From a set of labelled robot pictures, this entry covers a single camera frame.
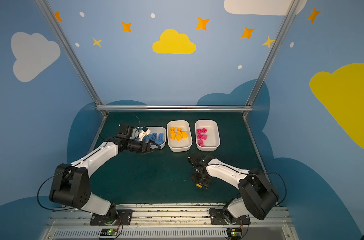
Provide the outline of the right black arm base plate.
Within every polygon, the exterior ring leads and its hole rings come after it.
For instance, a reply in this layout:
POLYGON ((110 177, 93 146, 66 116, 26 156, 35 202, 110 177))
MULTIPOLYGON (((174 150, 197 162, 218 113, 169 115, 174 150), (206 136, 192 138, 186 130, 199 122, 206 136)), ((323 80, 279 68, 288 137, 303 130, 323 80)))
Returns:
POLYGON ((210 208, 209 215, 212 225, 249 225, 251 223, 249 215, 235 218, 222 209, 210 208))

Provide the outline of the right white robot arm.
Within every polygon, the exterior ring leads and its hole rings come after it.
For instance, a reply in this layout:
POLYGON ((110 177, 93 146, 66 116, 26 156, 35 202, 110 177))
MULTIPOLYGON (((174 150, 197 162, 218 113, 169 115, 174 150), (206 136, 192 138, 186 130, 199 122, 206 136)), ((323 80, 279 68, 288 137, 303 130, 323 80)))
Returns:
POLYGON ((223 163, 213 156, 193 153, 188 162, 195 169, 191 180, 201 189, 208 189, 212 179, 220 179, 239 190, 240 197, 229 201, 222 209, 211 208, 209 213, 217 224, 234 225, 250 216, 264 220, 268 213, 282 204, 287 197, 287 187, 283 182, 284 195, 281 198, 268 175, 259 169, 245 170, 223 163))

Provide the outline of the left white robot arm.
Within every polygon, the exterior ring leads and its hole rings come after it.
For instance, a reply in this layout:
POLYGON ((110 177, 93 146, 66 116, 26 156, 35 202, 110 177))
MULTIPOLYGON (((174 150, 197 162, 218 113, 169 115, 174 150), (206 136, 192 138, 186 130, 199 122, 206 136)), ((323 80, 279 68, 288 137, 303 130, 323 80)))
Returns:
POLYGON ((90 178, 108 160, 124 151, 141 155, 163 148, 165 137, 160 141, 158 134, 163 134, 163 127, 137 127, 120 125, 119 132, 105 139, 99 147, 71 164, 60 164, 55 169, 49 200, 64 205, 67 209, 75 208, 92 213, 96 217, 107 219, 108 224, 117 218, 116 205, 94 195, 90 178))

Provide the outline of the blue long lego brick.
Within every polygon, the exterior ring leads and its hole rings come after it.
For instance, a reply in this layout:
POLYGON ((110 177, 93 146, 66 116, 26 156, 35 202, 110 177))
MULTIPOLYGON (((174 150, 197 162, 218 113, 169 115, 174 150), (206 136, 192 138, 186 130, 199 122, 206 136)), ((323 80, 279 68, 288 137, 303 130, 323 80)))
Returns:
POLYGON ((145 136, 144 138, 147 141, 152 140, 152 134, 145 136))
POLYGON ((165 143, 165 135, 164 134, 159 134, 159 138, 157 139, 157 144, 162 145, 164 143, 165 143))
POLYGON ((157 133, 152 134, 152 141, 156 142, 157 141, 157 133))

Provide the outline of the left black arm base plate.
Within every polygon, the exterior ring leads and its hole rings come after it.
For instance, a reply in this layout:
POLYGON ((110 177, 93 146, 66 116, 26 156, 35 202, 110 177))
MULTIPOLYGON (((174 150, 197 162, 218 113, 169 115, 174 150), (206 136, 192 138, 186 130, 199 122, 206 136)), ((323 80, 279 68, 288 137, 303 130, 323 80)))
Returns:
POLYGON ((131 223, 133 210, 118 209, 109 211, 106 215, 92 214, 90 226, 128 226, 131 223))

